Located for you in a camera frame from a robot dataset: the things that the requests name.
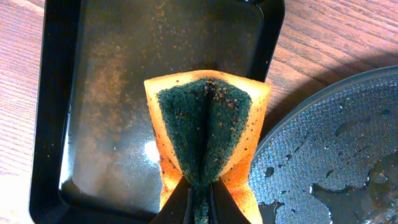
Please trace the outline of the black round tray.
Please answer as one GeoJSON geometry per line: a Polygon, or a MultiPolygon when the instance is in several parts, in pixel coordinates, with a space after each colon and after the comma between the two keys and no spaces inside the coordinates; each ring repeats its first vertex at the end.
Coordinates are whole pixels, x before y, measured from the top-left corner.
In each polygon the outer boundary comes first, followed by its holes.
{"type": "Polygon", "coordinates": [[[259,144],[249,186],[264,223],[396,223],[397,67],[296,107],[259,144]]]}

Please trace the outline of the orange green sponge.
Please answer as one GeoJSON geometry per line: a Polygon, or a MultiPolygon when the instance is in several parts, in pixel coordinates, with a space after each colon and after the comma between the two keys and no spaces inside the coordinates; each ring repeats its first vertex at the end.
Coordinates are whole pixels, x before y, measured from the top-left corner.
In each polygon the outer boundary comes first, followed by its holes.
{"type": "Polygon", "coordinates": [[[195,222],[208,223],[205,189],[221,180],[248,221],[261,223],[248,177],[271,87],[216,70],[151,78],[144,87],[160,156],[160,205],[185,179],[195,222]]]}

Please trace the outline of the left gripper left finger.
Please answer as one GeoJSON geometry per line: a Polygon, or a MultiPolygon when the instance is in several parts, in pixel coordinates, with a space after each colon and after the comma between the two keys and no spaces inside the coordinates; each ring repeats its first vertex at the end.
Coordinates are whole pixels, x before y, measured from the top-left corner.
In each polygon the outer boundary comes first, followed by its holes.
{"type": "Polygon", "coordinates": [[[190,184],[182,177],[166,204],[150,224],[190,223],[190,184]]]}

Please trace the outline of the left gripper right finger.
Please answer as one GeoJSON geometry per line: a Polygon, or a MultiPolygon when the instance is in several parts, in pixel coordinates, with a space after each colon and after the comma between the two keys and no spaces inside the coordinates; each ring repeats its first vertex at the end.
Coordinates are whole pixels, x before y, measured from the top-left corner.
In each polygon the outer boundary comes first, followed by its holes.
{"type": "Polygon", "coordinates": [[[250,224],[221,179],[210,185],[210,223],[250,224]]]}

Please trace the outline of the black rectangular water tray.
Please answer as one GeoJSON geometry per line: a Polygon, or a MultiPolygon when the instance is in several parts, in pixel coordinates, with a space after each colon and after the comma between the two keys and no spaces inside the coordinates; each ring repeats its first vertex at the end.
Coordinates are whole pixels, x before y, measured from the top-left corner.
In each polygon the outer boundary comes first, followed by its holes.
{"type": "Polygon", "coordinates": [[[150,222],[162,183],[144,81],[264,81],[284,14],[283,1],[46,0],[33,222],[150,222]]]}

